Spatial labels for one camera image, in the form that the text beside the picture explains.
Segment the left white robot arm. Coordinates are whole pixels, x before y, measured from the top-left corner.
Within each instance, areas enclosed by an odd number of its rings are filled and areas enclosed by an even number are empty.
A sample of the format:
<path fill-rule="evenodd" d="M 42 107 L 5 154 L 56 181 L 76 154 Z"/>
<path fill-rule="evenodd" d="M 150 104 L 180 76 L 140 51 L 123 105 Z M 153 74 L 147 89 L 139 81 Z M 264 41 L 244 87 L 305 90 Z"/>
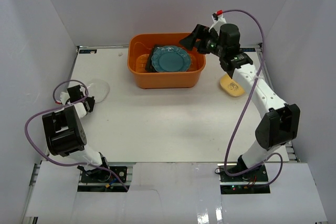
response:
<path fill-rule="evenodd" d="M 61 93 L 60 103 L 65 107 L 42 116 L 50 154 L 69 158 L 91 179 L 107 181 L 111 168 L 106 158 L 88 145 L 80 120 L 93 111 L 95 98 L 87 96 L 83 85 L 76 85 Z"/>

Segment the black amber square plate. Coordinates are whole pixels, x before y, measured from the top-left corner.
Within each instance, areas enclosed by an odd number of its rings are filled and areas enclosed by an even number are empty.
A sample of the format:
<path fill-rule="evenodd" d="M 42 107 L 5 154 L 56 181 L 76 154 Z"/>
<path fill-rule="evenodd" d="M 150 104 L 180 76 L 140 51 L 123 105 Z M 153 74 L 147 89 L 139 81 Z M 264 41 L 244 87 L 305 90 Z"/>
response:
<path fill-rule="evenodd" d="M 155 68 L 152 65 L 152 57 L 153 57 L 153 54 L 161 47 L 162 45 L 155 44 L 153 48 L 151 49 L 149 56 L 147 58 L 147 62 L 145 64 L 146 72 L 156 72 Z"/>

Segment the small yellow square dish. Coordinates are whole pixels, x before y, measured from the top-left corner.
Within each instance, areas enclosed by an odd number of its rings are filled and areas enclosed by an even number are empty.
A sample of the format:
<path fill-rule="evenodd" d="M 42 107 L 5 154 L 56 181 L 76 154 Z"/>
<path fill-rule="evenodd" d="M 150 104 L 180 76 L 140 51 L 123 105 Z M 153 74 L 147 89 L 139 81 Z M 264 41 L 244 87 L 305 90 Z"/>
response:
<path fill-rule="evenodd" d="M 231 79 L 228 74 L 221 77 L 219 84 L 220 87 L 231 97 L 237 98 L 245 93 L 244 89 L 237 82 Z"/>

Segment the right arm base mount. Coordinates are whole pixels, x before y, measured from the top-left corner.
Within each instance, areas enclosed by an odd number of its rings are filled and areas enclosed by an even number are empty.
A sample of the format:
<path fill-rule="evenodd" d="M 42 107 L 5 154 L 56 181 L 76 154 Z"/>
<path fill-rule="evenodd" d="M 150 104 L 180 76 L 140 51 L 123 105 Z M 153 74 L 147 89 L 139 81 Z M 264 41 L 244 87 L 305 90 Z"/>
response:
<path fill-rule="evenodd" d="M 264 165 L 243 175 L 231 177 L 220 165 L 214 173 L 219 176 L 220 192 L 222 195 L 269 194 L 268 174 Z"/>

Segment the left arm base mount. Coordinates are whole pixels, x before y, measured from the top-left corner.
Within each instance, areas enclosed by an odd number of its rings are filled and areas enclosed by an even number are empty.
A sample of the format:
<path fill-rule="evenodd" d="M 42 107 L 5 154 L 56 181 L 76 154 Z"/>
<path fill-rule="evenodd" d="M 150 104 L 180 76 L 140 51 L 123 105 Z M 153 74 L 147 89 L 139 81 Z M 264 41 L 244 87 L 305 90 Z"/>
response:
<path fill-rule="evenodd" d="M 94 168 L 82 169 L 78 183 L 78 192 L 87 193 L 126 193 L 130 187 L 128 182 L 128 168 L 126 166 L 110 166 L 112 171 Z"/>

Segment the teal scalloped round plate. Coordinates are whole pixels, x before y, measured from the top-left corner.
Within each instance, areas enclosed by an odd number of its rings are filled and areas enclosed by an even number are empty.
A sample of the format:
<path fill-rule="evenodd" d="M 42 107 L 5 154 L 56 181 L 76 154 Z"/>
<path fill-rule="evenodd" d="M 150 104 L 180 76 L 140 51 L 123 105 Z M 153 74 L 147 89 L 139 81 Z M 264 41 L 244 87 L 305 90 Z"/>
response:
<path fill-rule="evenodd" d="M 191 57 L 181 47 L 157 47 L 152 55 L 151 64 L 156 72 L 185 72 L 191 66 Z"/>

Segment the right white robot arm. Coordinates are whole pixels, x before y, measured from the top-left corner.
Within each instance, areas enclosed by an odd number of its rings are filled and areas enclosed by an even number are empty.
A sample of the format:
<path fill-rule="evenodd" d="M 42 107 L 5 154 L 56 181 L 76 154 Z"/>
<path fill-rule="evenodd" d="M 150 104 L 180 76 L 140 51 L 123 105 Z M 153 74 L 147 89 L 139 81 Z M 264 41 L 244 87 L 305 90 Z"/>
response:
<path fill-rule="evenodd" d="M 255 141 L 234 167 L 224 166 L 227 176 L 250 181 L 256 175 L 256 168 L 277 155 L 279 147 L 297 137 L 299 107 L 277 96 L 260 77 L 253 60 L 240 48 L 240 32 L 236 25 L 223 24 L 215 31 L 198 24 L 179 43 L 189 51 L 196 49 L 201 54 L 216 55 L 221 68 L 249 93 L 247 102 L 257 108 L 261 121 L 255 130 Z"/>

